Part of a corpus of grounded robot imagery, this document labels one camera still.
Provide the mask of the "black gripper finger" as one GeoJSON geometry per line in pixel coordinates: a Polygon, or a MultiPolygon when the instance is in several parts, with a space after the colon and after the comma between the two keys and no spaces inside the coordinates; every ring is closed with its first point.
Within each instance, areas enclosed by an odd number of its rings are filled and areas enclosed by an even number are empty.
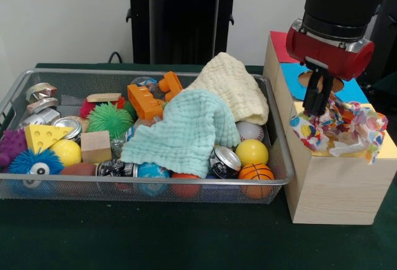
{"type": "Polygon", "coordinates": [[[326,105],[328,103],[329,95],[332,91],[334,78],[325,73],[323,74],[322,88],[316,95],[314,102],[314,114],[315,116],[321,116],[324,114],[326,105]]]}
{"type": "Polygon", "coordinates": [[[319,95],[319,80],[320,73],[318,71],[313,71],[309,78],[308,85],[306,87],[305,98],[303,101],[303,107],[305,109],[305,112],[309,115],[316,115],[318,110],[316,100],[319,95]]]}

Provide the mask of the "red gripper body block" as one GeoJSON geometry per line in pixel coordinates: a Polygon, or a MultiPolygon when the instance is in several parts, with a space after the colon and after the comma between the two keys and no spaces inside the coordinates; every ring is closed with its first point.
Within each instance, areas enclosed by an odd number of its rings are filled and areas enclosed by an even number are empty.
{"type": "Polygon", "coordinates": [[[327,43],[294,29],[288,31],[286,39],[286,49],[292,58],[306,66],[312,64],[322,67],[332,76],[350,81],[364,72],[372,58],[375,44],[362,39],[348,43],[345,48],[339,45],[337,41],[327,43]]]}

